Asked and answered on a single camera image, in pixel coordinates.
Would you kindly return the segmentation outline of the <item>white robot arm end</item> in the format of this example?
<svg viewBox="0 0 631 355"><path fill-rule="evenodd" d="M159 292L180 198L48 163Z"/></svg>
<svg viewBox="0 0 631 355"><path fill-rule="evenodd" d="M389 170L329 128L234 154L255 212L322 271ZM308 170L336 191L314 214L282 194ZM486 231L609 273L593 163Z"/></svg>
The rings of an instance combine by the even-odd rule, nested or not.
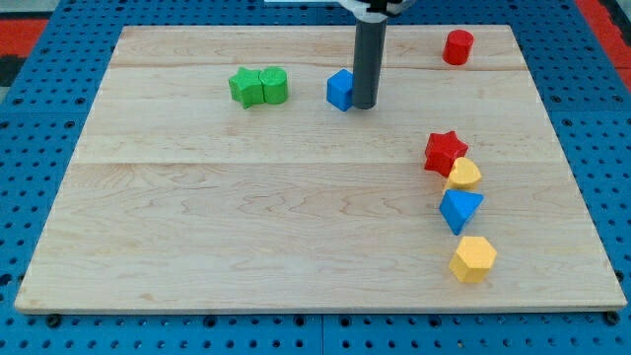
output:
<svg viewBox="0 0 631 355"><path fill-rule="evenodd" d="M337 0L344 9L364 23L380 23L398 17L412 7L416 0Z"/></svg>

